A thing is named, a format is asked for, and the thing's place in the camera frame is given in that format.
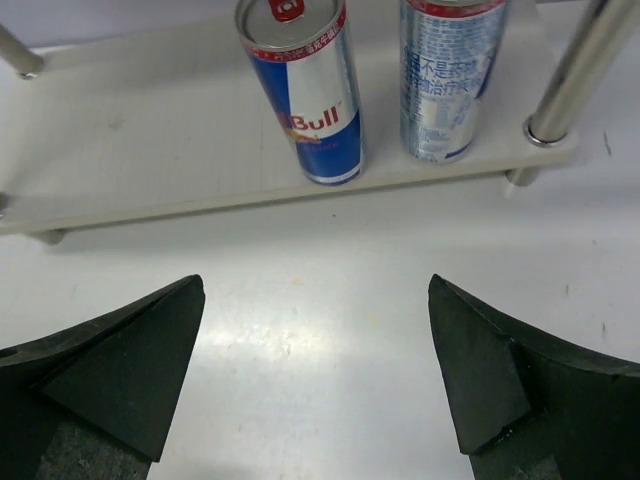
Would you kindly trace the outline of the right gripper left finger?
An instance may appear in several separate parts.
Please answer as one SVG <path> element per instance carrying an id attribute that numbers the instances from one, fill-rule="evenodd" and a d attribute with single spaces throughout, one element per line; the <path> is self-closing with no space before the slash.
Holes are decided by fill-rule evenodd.
<path id="1" fill-rule="evenodd" d="M 205 305 L 184 277 L 1 351 L 4 479 L 144 479 L 161 458 Z"/>

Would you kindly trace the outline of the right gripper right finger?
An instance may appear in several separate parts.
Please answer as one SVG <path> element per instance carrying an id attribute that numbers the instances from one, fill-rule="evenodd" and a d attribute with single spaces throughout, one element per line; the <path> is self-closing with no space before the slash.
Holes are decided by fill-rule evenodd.
<path id="1" fill-rule="evenodd" d="M 639 365 L 429 283 L 432 338 L 477 479 L 636 479 Z"/>

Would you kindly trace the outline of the silver energy can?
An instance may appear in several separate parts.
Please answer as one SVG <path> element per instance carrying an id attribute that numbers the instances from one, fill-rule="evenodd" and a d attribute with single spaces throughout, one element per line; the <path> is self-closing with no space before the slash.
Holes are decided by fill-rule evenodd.
<path id="1" fill-rule="evenodd" d="M 508 1 L 400 3 L 400 136 L 436 165 L 470 147 L 502 44 Z"/>

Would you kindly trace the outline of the blue red energy can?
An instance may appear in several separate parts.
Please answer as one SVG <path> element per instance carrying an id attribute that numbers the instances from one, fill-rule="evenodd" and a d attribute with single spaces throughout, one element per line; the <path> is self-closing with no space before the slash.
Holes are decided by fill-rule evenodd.
<path id="1" fill-rule="evenodd" d="M 241 44 L 304 175 L 334 186 L 364 165 L 361 104 L 343 1 L 241 1 Z"/>

